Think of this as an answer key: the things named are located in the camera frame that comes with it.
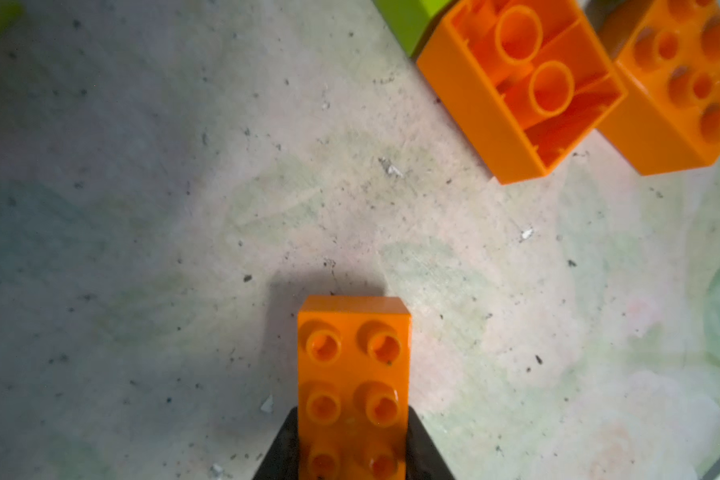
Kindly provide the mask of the orange brick upside down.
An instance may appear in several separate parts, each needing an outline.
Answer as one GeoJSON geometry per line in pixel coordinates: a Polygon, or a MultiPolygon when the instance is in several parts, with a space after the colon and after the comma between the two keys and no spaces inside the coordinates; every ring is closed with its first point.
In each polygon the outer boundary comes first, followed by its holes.
{"type": "Polygon", "coordinates": [[[627,95],[575,1],[457,1],[416,65],[503,185],[550,174],[627,95]]]}

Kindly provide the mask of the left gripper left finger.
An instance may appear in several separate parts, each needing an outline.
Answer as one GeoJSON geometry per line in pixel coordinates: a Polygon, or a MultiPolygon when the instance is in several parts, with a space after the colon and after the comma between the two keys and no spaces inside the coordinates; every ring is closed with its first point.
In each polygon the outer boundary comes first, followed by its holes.
{"type": "Polygon", "coordinates": [[[286,416],[253,480],[297,480],[299,477],[298,409],[286,416]]]}

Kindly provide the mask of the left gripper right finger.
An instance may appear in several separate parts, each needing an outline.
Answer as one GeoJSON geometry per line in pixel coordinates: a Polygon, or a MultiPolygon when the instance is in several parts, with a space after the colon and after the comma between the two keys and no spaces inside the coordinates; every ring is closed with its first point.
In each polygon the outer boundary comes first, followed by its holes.
{"type": "Polygon", "coordinates": [[[405,451],[407,480],[454,480],[455,477],[415,409],[408,407],[405,451]]]}

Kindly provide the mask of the orange lego brick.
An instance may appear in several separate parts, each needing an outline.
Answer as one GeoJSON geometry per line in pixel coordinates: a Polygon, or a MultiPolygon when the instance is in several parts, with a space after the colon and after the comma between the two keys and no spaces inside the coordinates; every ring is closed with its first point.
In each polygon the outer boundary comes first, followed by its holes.
{"type": "Polygon", "coordinates": [[[627,89],[601,134],[640,174],[709,167],[720,156],[720,5],[626,1],[599,32],[627,89]]]}
{"type": "Polygon", "coordinates": [[[402,479],[412,315],[398,297],[312,295],[297,316],[301,479],[402,479]]]}

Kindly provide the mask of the orange lego brick bottom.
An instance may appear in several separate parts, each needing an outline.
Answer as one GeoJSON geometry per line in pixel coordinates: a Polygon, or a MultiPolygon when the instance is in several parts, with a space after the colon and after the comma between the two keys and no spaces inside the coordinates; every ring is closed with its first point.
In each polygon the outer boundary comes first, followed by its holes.
{"type": "Polygon", "coordinates": [[[601,134],[640,174],[709,167],[720,156],[720,5],[626,1],[599,32],[627,89],[601,134]]]}

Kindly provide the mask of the lime lego brick lower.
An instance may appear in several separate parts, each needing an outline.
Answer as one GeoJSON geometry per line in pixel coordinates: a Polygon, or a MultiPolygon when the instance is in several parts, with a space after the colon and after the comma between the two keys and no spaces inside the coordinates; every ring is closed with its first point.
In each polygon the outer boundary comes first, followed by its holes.
{"type": "Polygon", "coordinates": [[[409,58],[416,59],[452,0],[374,0],[409,58]]]}

